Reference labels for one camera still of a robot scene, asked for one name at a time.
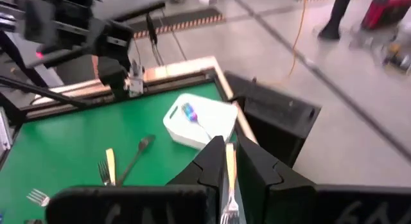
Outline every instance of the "green tabletop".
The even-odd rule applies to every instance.
[[[97,162],[113,148],[116,174],[123,172],[148,134],[156,140],[137,161],[125,185],[164,185],[198,150],[172,141],[162,119],[182,93],[221,100],[216,85],[205,83],[132,101],[26,123],[0,170],[3,224],[43,219],[44,209],[26,198],[36,188],[50,196],[73,185],[102,185]]]

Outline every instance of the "gray floor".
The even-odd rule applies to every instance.
[[[349,49],[350,29],[358,26],[370,2],[352,0],[342,23],[342,40],[334,44],[316,38],[328,20],[333,0],[308,3],[297,49],[411,152],[411,79],[392,77],[369,53]],[[184,5],[167,5],[165,14],[201,7],[204,5],[198,0],[187,0]],[[294,166],[314,182],[411,185],[411,163],[307,67],[297,62],[291,78],[283,80],[291,68],[292,54],[256,17],[292,43],[301,19],[301,2],[219,0],[216,7],[226,16],[226,23],[159,37],[159,51],[166,64],[214,55],[224,71],[255,76],[269,87],[320,105],[320,116]],[[142,64],[156,66],[148,39],[138,40],[137,46]],[[130,56],[137,58],[135,46],[130,48]]]

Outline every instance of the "table frame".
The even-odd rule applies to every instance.
[[[144,73],[144,94],[134,98],[116,100],[110,87],[104,86],[98,79],[77,83],[75,85],[57,87],[51,90],[66,96],[86,99],[90,101],[91,104],[85,108],[77,108],[36,95],[32,105],[21,108],[21,110],[27,114],[26,119],[16,125],[13,132],[13,139],[15,140],[17,138],[20,127],[30,121],[111,105],[206,82],[214,82],[216,84],[218,92],[224,101],[233,97],[227,79],[220,69],[216,58],[213,56],[147,69]],[[235,126],[236,131],[257,143],[240,106],[237,102],[233,102],[233,104],[238,108]],[[11,150],[6,150],[1,154],[0,170],[10,151]]]

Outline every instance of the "fork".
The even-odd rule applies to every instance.
[[[111,185],[109,167],[107,166],[107,162],[105,160],[101,160],[97,163],[97,165],[98,172],[100,173],[100,178],[103,184],[105,186]]]
[[[220,224],[228,223],[239,223],[240,222],[240,213],[238,210],[238,204],[234,198],[237,175],[237,166],[235,158],[234,146],[232,143],[228,143],[225,148],[225,157],[227,161],[227,172],[229,175],[229,199],[227,205],[223,209],[223,214],[221,215]]]
[[[26,197],[41,207],[47,206],[50,202],[50,197],[38,189],[33,189]]]

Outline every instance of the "gold handle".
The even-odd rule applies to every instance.
[[[114,152],[112,148],[105,150],[107,156],[107,164],[109,165],[110,181],[112,185],[116,185],[116,162],[114,160]]]
[[[231,192],[234,191],[237,176],[236,152],[234,151],[234,145],[232,143],[228,143],[225,146],[225,158],[229,175],[229,191]]]

